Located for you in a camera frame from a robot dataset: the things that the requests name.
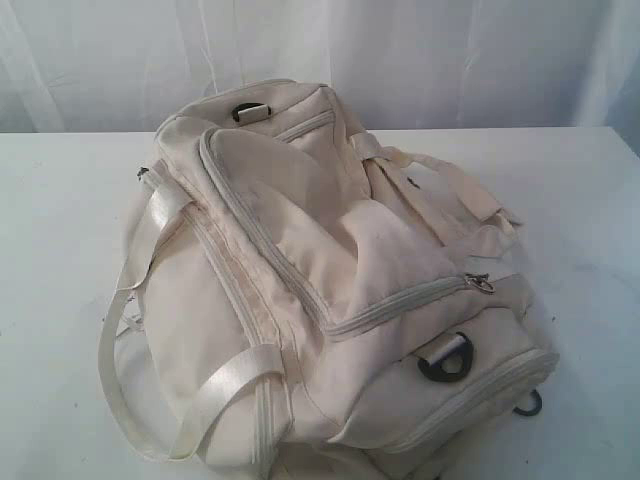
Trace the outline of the white backdrop curtain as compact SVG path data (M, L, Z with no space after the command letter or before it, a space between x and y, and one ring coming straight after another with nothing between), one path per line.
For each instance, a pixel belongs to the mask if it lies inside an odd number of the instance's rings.
M635 1L5 1L5 132L151 131L261 80L372 129L610 126L639 138Z

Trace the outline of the cream fabric duffel bag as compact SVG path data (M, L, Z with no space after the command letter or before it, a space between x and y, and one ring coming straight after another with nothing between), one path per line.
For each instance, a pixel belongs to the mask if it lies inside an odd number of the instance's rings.
M193 102L155 135L98 368L146 458L234 479L437 479L476 426L538 415L558 356L518 218L383 146L323 84Z

